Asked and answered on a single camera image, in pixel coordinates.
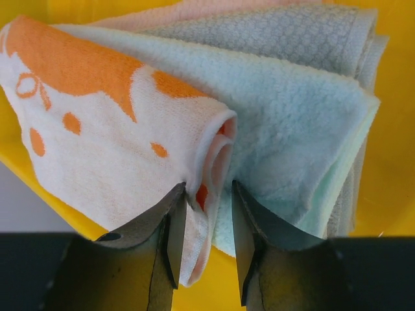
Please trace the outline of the orange patterned towel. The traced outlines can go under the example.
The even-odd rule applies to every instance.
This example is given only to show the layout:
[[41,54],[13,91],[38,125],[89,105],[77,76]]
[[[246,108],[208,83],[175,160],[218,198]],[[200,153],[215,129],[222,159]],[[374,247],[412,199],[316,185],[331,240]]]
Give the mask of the orange patterned towel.
[[1,31],[1,86],[39,184],[113,231],[185,183],[180,282],[209,258],[237,115],[133,57],[20,16]]

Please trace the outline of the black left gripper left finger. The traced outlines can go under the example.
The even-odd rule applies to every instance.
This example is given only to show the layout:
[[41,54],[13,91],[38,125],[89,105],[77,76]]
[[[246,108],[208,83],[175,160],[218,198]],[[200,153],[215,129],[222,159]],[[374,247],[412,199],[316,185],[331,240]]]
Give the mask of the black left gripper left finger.
[[96,241],[75,233],[3,233],[1,309],[170,310],[185,219],[179,183]]

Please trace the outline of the grey terry towel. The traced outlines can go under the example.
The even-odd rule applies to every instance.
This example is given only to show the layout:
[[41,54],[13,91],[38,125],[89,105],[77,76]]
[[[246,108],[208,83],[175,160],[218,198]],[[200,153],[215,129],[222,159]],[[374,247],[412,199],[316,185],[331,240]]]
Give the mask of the grey terry towel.
[[[148,33],[321,68],[356,80],[374,95],[377,66],[387,44],[386,37],[375,33],[376,22],[375,10],[292,5],[175,22]],[[347,235],[354,227],[366,141],[367,136],[350,170],[353,180],[343,186],[323,238]]]

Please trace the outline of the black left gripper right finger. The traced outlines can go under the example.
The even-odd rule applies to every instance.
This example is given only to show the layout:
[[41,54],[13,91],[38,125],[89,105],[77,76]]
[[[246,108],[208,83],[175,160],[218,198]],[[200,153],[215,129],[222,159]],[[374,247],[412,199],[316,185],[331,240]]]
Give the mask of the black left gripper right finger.
[[241,304],[247,310],[413,310],[414,239],[310,235],[231,186]]

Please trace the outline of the light blue white towel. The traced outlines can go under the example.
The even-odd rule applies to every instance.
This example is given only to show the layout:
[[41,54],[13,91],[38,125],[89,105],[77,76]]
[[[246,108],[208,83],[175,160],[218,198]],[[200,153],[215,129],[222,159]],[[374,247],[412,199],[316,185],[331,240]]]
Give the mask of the light blue white towel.
[[82,25],[75,37],[113,48],[181,78],[238,115],[237,138],[219,203],[213,245],[234,255],[231,182],[265,207],[318,237],[327,224],[379,107],[349,77],[193,43]]

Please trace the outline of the pink waffle towel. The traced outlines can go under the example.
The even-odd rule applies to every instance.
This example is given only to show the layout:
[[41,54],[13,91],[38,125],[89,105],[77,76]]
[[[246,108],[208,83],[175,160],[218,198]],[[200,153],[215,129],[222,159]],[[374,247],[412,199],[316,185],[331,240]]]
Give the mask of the pink waffle towel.
[[136,31],[162,26],[177,21],[186,21],[245,10],[268,8],[273,6],[303,4],[298,0],[218,0],[218,1],[180,1],[173,5],[108,17],[90,23],[90,26],[108,29]]

